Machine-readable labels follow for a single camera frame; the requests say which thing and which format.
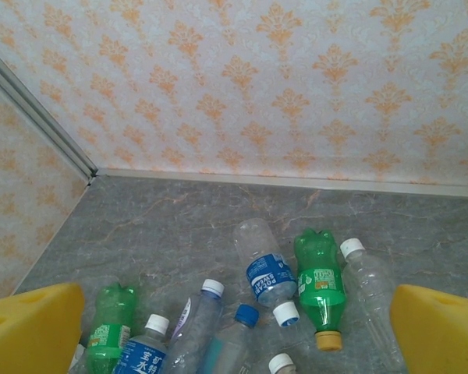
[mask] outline soda bottle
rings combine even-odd
[[[347,265],[343,281],[349,295],[355,295],[365,315],[381,360],[389,371],[404,370],[404,359],[390,325],[390,304],[395,291],[389,266],[367,253],[359,239],[345,240],[341,245]]]
[[[200,294],[189,297],[170,341],[165,373],[196,374],[222,315],[223,292],[222,283],[207,279]]]
[[[241,304],[234,321],[215,335],[197,374],[248,374],[251,330],[257,324],[258,311]]]
[[[241,222],[234,229],[234,244],[257,301],[273,308],[279,326],[298,321],[300,315],[291,301],[296,280],[267,222],[261,218]]]
[[[169,321],[165,317],[151,314],[146,323],[144,335],[128,340],[115,367],[114,374],[135,372],[158,374],[165,360],[166,330]]]
[[[286,353],[280,353],[270,360],[268,369],[271,374],[296,374],[296,366]]]
[[[321,351],[342,349],[338,326],[346,296],[337,250],[335,239],[327,230],[317,233],[306,228],[295,238],[300,304],[317,330],[317,348]]]
[[[90,374],[111,374],[118,363],[130,337],[137,305],[136,296],[132,287],[123,288],[118,282],[99,291],[87,345],[87,368]]]

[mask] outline green plastic bottle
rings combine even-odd
[[[295,238],[300,304],[317,330],[317,348],[321,351],[342,349],[338,326],[346,296],[337,251],[335,238],[327,230],[317,233],[306,228]]]
[[[111,374],[130,337],[137,305],[134,288],[113,283],[102,288],[95,302],[87,345],[87,369],[90,374]]]

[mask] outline yellow bottle cap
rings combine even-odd
[[[342,335],[338,331],[321,331],[315,333],[317,348],[320,351],[340,351],[342,346]]]

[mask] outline blue bottle cap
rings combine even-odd
[[[253,306],[241,304],[234,319],[245,323],[249,327],[254,327],[258,321],[258,311]]]

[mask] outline green bottle label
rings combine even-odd
[[[100,325],[91,334],[88,347],[123,348],[130,338],[130,328],[118,323]]]
[[[342,281],[339,277],[340,274],[332,269],[304,270],[298,276],[298,295],[306,291],[337,290],[336,285]]]

